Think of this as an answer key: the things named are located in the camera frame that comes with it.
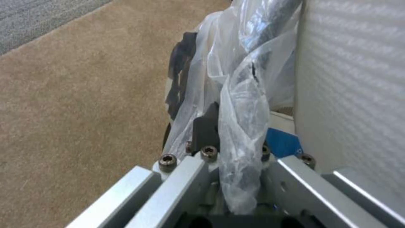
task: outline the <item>bolt head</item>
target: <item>bolt head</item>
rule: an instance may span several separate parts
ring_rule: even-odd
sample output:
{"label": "bolt head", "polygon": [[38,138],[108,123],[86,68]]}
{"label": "bolt head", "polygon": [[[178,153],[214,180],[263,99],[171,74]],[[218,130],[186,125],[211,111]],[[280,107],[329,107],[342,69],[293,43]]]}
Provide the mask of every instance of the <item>bolt head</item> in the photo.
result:
{"label": "bolt head", "polygon": [[159,169],[162,172],[171,172],[177,166],[177,158],[172,154],[164,154],[159,159]]}
{"label": "bolt head", "polygon": [[214,162],[218,157],[218,150],[214,146],[205,146],[200,150],[201,158],[206,162]]}
{"label": "bolt head", "polygon": [[311,169],[315,169],[316,160],[313,156],[302,153],[297,155],[297,158],[299,158],[305,165],[309,166]]}
{"label": "bolt head", "polygon": [[262,147],[262,161],[268,161],[270,159],[270,149],[268,146],[263,145]]}

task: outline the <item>carpet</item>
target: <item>carpet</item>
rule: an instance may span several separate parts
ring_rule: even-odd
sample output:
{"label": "carpet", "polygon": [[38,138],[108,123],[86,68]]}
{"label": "carpet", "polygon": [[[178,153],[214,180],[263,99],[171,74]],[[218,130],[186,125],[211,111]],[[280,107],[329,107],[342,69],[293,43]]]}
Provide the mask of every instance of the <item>carpet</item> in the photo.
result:
{"label": "carpet", "polygon": [[67,225],[161,154],[176,42],[228,0],[117,0],[0,56],[0,224]]}
{"label": "carpet", "polygon": [[110,0],[0,0],[0,55]]}

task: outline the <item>gray carpet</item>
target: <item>gray carpet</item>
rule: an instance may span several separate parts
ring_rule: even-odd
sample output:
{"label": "gray carpet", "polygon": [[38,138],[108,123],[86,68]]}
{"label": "gray carpet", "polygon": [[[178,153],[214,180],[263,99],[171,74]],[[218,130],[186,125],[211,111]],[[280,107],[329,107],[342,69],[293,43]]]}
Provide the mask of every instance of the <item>gray carpet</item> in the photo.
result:
{"label": "gray carpet", "polygon": [[110,0],[0,0],[0,55]]}

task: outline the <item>metal plate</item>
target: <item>metal plate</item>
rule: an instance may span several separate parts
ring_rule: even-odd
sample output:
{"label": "metal plate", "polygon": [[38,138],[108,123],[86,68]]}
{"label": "metal plate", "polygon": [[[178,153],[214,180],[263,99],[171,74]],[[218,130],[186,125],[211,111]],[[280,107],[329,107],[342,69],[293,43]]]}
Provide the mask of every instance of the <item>metal plate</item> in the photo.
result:
{"label": "metal plate", "polygon": [[265,179],[285,213],[311,213],[326,227],[385,227],[295,156],[273,163]]}
{"label": "metal plate", "polygon": [[160,184],[159,174],[136,166],[67,227],[123,227]]}
{"label": "metal plate", "polygon": [[186,156],[126,227],[173,227],[184,211],[198,206],[208,185],[207,164]]}
{"label": "metal plate", "polygon": [[405,203],[351,168],[323,177],[389,227],[405,227]]}

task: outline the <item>clear plastic bag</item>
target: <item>clear plastic bag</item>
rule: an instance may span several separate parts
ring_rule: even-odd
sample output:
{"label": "clear plastic bag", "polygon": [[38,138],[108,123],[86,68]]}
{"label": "clear plastic bag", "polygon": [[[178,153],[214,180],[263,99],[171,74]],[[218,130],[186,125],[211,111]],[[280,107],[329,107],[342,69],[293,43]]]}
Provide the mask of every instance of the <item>clear plastic bag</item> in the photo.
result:
{"label": "clear plastic bag", "polygon": [[235,0],[198,28],[185,99],[163,153],[182,159],[192,123],[220,103],[220,181],[229,209],[256,207],[270,107],[292,104],[299,0]]}
{"label": "clear plastic bag", "polygon": [[282,81],[280,72],[291,56],[295,37],[294,31],[287,32],[254,50],[222,87],[220,181],[228,207],[236,214],[256,207],[262,146],[270,126],[267,94],[273,93],[268,88],[275,89],[275,82]]}

